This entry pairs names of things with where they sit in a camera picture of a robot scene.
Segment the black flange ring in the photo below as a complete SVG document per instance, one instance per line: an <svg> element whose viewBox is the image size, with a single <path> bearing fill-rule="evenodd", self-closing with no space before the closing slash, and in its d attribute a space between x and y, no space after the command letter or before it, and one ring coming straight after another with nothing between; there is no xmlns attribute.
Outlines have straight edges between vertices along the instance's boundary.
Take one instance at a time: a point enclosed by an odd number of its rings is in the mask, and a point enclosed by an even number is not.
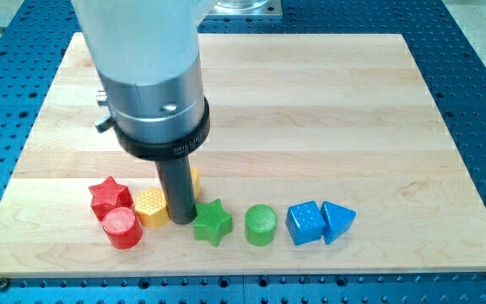
<svg viewBox="0 0 486 304"><path fill-rule="evenodd" d="M198 125L185 137L177 140L150 144L129 138L122 130L114 125L116 138L120 146L130 155L143 160L167 161L187 157L191 152L198 149L206 140L210 130L210 111L206 97L204 99L204 113Z"/></svg>

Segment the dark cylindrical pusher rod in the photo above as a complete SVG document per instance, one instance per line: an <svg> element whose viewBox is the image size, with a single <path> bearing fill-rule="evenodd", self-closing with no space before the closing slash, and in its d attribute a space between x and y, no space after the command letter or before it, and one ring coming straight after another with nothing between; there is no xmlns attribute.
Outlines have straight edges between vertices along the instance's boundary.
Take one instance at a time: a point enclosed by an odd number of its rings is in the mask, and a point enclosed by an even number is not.
<svg viewBox="0 0 486 304"><path fill-rule="evenodd" d="M178 225L190 224L197 216L196 199L188 158L155 163L169 217Z"/></svg>

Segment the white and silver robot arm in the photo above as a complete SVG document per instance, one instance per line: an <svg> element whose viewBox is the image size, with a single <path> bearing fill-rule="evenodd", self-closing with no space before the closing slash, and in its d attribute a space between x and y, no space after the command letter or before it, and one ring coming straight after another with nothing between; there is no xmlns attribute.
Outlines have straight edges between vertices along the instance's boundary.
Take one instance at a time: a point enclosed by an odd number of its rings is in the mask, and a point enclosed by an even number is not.
<svg viewBox="0 0 486 304"><path fill-rule="evenodd" d="M73 0L122 148L154 161L170 218L197 216L188 155L210 130L197 27L210 0Z"/></svg>

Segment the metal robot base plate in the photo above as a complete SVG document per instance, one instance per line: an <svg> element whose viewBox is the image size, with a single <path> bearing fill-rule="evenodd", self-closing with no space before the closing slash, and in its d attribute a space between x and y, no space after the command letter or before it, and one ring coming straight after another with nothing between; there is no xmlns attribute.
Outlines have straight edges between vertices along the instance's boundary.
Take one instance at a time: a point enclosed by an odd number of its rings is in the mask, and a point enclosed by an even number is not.
<svg viewBox="0 0 486 304"><path fill-rule="evenodd" d="M281 0L218 0L205 19L281 19Z"/></svg>

